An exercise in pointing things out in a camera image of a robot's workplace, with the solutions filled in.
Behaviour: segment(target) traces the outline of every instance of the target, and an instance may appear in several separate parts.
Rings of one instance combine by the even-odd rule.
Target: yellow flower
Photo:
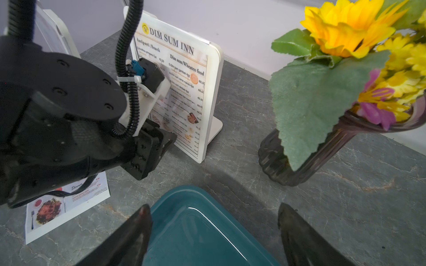
[[[411,57],[407,58],[406,62],[413,66],[413,70],[420,71],[426,76],[426,45],[419,43],[412,48]]]
[[[409,43],[410,41],[409,35],[403,37],[401,33],[398,33],[376,48],[377,51],[390,50],[392,52],[390,59],[386,62],[389,70],[399,71],[410,66],[406,62],[406,59],[411,56],[411,48],[414,47],[414,44]]]
[[[410,107],[399,104],[397,102],[391,102],[391,101],[379,102],[377,104],[377,108],[393,112],[395,114],[395,118],[397,122],[405,121],[409,119],[411,116],[410,114],[405,113],[405,111],[410,109]]]
[[[372,90],[361,92],[358,96],[359,103],[380,103],[382,99],[392,97],[392,90],[387,88],[374,88]]]
[[[399,104],[413,104],[417,98],[419,98],[420,96],[422,96],[425,92],[425,89],[420,89],[417,92],[413,92],[413,93],[406,93],[404,94],[398,101],[397,103]]]
[[[422,96],[426,89],[426,79],[420,81],[417,85],[417,91],[412,93],[405,93],[398,101],[399,104],[413,104],[417,98]]]
[[[426,27],[426,9],[425,11],[423,11],[422,16],[419,18],[417,22],[420,24],[423,24]]]
[[[388,70],[386,68],[383,68],[382,70],[380,70],[380,75],[376,79],[375,83],[379,84],[380,82],[385,81],[387,75],[388,75]]]
[[[393,97],[401,97],[404,93],[416,92],[416,85],[420,82],[420,73],[417,71],[399,71],[392,77],[380,82],[376,88],[392,88]]]
[[[407,10],[396,13],[408,0],[388,7],[376,18],[384,0],[337,0],[319,8],[306,7],[301,24],[311,32],[321,51],[326,54],[362,58],[371,48],[392,36],[391,27]]]

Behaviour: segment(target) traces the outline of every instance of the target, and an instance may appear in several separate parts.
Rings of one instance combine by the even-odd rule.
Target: marble countertop
[[[84,52],[111,76],[118,34]],[[352,139],[318,173],[297,187],[274,183],[257,150],[274,127],[267,81],[225,62],[214,115],[222,131],[198,164],[177,147],[137,181],[122,168],[107,171],[111,197],[25,245],[25,207],[0,207],[2,265],[73,265],[144,203],[180,185],[211,194],[282,265],[287,265],[277,212],[290,204],[357,265],[424,265],[426,156],[379,134]]]

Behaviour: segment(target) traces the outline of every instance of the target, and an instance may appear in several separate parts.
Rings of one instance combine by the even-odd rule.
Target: white mount bracket
[[[154,107],[157,100],[164,98],[167,95],[167,92],[170,89],[170,81],[167,78],[160,83],[157,88],[157,91],[153,93],[150,91],[144,84],[142,84],[141,76],[134,77],[117,77],[116,82],[135,82],[138,86],[138,97],[139,97],[139,124],[136,128],[136,132],[133,134],[136,137],[139,134],[140,129],[142,128],[145,120],[148,118],[152,108]],[[125,93],[127,100],[126,111],[121,115],[118,120],[120,124],[127,127],[130,117],[130,107],[129,107],[129,95]]]

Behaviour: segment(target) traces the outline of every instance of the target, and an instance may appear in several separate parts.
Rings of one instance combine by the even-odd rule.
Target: teal tray
[[[180,186],[151,208],[153,229],[143,266],[280,264],[206,191]]]

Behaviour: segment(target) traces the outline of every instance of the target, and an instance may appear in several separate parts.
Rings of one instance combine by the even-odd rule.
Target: dark vase
[[[424,96],[413,104],[413,115],[405,122],[394,124],[388,131],[380,125],[374,125],[365,119],[358,117],[350,111],[346,111],[339,118],[338,124],[327,135],[324,143],[318,146],[315,153],[293,171],[288,163],[279,131],[274,129],[261,143],[259,148],[259,164],[264,173],[275,182],[285,186],[297,186],[306,182],[318,171],[333,155],[335,155],[351,138],[358,133],[391,133],[416,129],[426,123],[426,99]]]

